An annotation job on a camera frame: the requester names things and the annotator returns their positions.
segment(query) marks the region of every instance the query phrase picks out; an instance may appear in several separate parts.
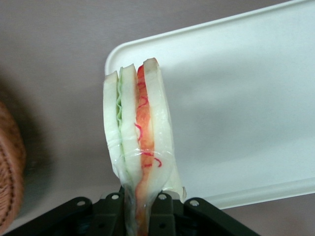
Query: white tray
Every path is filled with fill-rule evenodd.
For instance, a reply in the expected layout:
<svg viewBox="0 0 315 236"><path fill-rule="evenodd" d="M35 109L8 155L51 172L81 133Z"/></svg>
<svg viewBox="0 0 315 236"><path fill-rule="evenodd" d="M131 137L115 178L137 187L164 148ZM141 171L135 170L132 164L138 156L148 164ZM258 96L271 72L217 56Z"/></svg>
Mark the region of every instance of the white tray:
<svg viewBox="0 0 315 236"><path fill-rule="evenodd" d="M158 59L179 172L220 208L315 192L315 1L115 48L105 73Z"/></svg>

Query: plastic-wrapped sandwich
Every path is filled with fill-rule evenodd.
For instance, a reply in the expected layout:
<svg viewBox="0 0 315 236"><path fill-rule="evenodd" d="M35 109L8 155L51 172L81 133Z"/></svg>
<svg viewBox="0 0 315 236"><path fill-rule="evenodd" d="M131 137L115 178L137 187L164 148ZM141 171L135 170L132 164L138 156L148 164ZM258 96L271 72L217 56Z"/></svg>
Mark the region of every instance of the plastic-wrapped sandwich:
<svg viewBox="0 0 315 236"><path fill-rule="evenodd" d="M185 197L157 60L146 60L138 72L130 65L119 76L107 75L103 110L113 171L125 188L127 234L145 236L151 205L161 190Z"/></svg>

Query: gray background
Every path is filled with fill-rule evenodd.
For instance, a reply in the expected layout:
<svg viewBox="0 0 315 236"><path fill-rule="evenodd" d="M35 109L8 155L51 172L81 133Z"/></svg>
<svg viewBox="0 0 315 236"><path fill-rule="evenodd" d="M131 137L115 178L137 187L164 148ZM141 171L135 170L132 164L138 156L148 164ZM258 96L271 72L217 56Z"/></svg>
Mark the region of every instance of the gray background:
<svg viewBox="0 0 315 236"><path fill-rule="evenodd" d="M11 229L77 196L119 189L102 120L104 63L121 43L285 0L1 0L0 100L28 151ZM262 235L315 235L315 195L224 210Z"/></svg>

